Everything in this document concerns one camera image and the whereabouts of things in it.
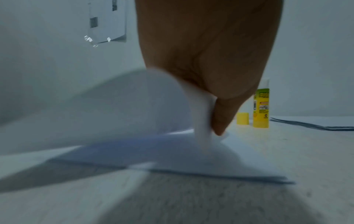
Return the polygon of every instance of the glue stick label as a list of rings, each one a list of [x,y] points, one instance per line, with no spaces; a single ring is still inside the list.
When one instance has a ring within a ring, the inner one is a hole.
[[[269,89],[258,89],[253,99],[253,121],[268,121]]]

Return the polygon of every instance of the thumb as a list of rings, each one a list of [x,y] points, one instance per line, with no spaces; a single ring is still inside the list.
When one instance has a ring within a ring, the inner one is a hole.
[[[245,97],[235,97],[232,99],[218,98],[215,102],[211,119],[211,127],[215,134],[222,135],[232,122],[241,105],[247,100]]]

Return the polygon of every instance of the yellow glue stick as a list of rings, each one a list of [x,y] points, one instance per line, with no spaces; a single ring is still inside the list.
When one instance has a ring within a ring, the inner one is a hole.
[[[253,96],[253,126],[269,127],[269,79],[261,79]]]

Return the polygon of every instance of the glue stick tube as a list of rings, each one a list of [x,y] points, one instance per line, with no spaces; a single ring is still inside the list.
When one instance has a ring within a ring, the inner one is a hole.
[[[253,96],[253,126],[269,127],[269,79],[261,79]]]

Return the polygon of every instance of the white tabletop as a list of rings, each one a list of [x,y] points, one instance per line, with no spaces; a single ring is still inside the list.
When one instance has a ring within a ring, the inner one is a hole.
[[[229,131],[297,184],[47,163],[70,149],[38,151],[0,157],[0,223],[354,223],[354,132]]]

